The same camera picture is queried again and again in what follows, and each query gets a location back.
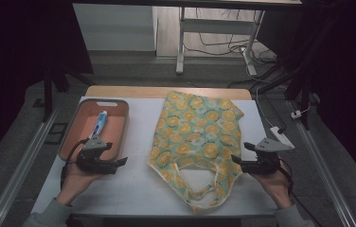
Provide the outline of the white desk frame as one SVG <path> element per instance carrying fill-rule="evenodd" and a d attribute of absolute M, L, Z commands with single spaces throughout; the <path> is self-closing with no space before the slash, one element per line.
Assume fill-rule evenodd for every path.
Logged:
<path fill-rule="evenodd" d="M 226 21 L 211 19 L 187 19 L 185 8 L 181 7 L 179 19 L 179 43 L 176 62 L 176 74 L 184 72 L 184 37 L 185 33 L 212 33 L 212 34 L 237 34 L 248 35 L 249 43 L 240 49 L 246 63 L 247 73 L 250 76 L 257 74 L 255 65 L 252 63 L 250 53 L 258 34 L 258 29 L 264 15 L 264 10 L 255 12 L 255 19 L 250 21 Z"/>

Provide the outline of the pink plastic basket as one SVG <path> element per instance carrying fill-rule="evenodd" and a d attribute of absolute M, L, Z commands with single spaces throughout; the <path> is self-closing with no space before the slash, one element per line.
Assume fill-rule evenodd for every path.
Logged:
<path fill-rule="evenodd" d="M 59 157 L 62 160 L 66 160 L 71 149 L 80 140 L 91 135 L 102 112 L 107 113 L 107 119 L 99 137 L 104 143 L 112 143 L 112 147 L 105 150 L 100 155 L 100 159 L 115 160 L 122 155 L 129 122 L 129 104 L 121 99 L 86 97 L 80 101 L 66 136 L 62 140 L 59 150 Z"/>

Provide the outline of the white power strip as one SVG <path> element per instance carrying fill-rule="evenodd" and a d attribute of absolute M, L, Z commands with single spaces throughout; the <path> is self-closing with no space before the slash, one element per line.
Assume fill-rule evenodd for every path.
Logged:
<path fill-rule="evenodd" d="M 280 129 L 279 127 L 272 127 L 272 128 L 270 128 L 270 132 L 277 141 L 290 147 L 291 149 L 294 149 L 294 144 L 284 134 L 282 129 Z"/>

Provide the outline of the metal floor rail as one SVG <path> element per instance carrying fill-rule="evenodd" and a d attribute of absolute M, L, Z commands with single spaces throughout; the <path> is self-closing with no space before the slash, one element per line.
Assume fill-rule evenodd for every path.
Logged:
<path fill-rule="evenodd" d="M 294 144 L 296 195 L 306 201 L 317 199 L 312 214 L 325 227 L 356 227 L 356 218 L 343 193 L 343 186 L 350 168 L 349 156 L 344 147 L 327 129 L 311 106 L 302 114 L 307 126 L 300 119 L 291 120 L 291 135 Z"/>
<path fill-rule="evenodd" d="M 49 130 L 58 116 L 60 108 L 57 107 L 49 115 L 45 122 L 40 124 L 39 129 L 35 132 L 30 144 L 28 145 L 18 166 L 13 171 L 9 182 L 0 196 L 0 227 L 3 224 L 10 207 L 14 203 L 28 172 L 30 171 L 41 146 L 43 145 Z"/>

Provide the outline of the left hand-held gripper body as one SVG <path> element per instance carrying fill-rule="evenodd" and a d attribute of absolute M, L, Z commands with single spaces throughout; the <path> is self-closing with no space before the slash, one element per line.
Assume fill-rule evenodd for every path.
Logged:
<path fill-rule="evenodd" d="M 103 146 L 105 143 L 98 136 L 91 137 L 80 150 L 76 164 L 86 172 L 95 174 L 115 174 L 117 170 L 117 162 L 101 160 L 100 156 L 105 151 Z"/>

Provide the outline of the blue and white toothpaste tube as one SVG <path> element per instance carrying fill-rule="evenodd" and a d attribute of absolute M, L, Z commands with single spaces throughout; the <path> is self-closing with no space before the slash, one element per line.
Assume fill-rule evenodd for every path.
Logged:
<path fill-rule="evenodd" d="M 106 119 L 107 119 L 107 112 L 106 111 L 102 111 L 98 115 L 98 120 L 97 120 L 97 123 L 96 123 L 92 133 L 91 133 L 91 137 L 93 137 L 95 135 L 100 135 L 103 127 L 105 126 Z"/>

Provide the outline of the black stand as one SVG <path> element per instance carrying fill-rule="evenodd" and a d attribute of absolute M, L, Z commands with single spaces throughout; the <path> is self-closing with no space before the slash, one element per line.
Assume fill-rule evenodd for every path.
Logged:
<path fill-rule="evenodd" d="M 309 128 L 308 110 L 310 108 L 312 62 L 324 40 L 325 27 L 317 24 L 307 40 L 309 46 L 303 51 L 304 56 L 301 62 L 291 73 L 292 81 L 284 93 L 287 100 L 295 100 L 298 95 L 301 95 L 300 106 L 303 114 L 301 114 L 299 120 L 306 130 Z"/>
<path fill-rule="evenodd" d="M 72 76 L 87 86 L 94 85 L 93 81 L 65 65 L 53 64 L 52 66 L 48 66 L 44 70 L 44 122 L 46 122 L 52 114 L 52 85 L 56 86 L 58 92 L 68 92 L 70 85 L 66 78 L 67 75 Z"/>

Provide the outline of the person's left hand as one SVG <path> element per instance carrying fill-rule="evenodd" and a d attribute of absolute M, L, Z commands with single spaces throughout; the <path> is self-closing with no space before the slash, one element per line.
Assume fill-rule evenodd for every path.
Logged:
<path fill-rule="evenodd" d="M 65 206 L 70 205 L 92 182 L 101 177 L 101 174 L 82 171 L 76 164 L 69 165 L 61 192 L 57 196 L 56 201 Z"/>

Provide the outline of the person's right hand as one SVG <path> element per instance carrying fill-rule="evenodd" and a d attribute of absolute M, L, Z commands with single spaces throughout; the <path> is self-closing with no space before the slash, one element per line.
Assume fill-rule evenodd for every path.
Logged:
<path fill-rule="evenodd" d="M 282 173 L 276 172 L 269 175 L 252 174 L 252 177 L 260 183 L 278 209 L 285 209 L 294 205 L 288 193 L 288 180 Z"/>

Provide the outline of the white table mat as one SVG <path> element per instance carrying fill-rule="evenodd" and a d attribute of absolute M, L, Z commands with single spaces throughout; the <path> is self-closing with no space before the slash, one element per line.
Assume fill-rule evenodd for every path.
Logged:
<path fill-rule="evenodd" d="M 129 123 L 122 157 L 125 166 L 90 185 L 74 202 L 74 214 L 120 217 L 242 217 L 272 215 L 276 205 L 259 183 L 247 174 L 237 178 L 225 202 L 194 213 L 147 164 L 154 129 L 164 98 L 120 98 L 129 104 Z M 245 115 L 240 120 L 241 141 L 257 144 L 266 136 L 253 100 L 233 100 Z M 60 191 L 64 161 L 56 157 L 32 213 L 41 213 Z"/>

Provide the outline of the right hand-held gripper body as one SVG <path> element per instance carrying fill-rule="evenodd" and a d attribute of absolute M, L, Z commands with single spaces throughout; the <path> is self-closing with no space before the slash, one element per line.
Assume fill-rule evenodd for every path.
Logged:
<path fill-rule="evenodd" d="M 269 175 L 280 168 L 279 151 L 290 151 L 290 147 L 270 138 L 263 138 L 255 145 L 256 161 L 242 161 L 242 171 L 249 174 Z"/>

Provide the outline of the fruit print cloth bag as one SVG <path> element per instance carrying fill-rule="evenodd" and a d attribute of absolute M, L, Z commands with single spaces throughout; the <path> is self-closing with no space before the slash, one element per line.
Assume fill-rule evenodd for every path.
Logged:
<path fill-rule="evenodd" d="M 232 158 L 241 156 L 242 117 L 241 109 L 228 98 L 167 93 L 148 165 L 194 212 L 223 204 L 240 176 L 240 166 Z M 214 174 L 200 189 L 181 174 L 195 166 Z"/>

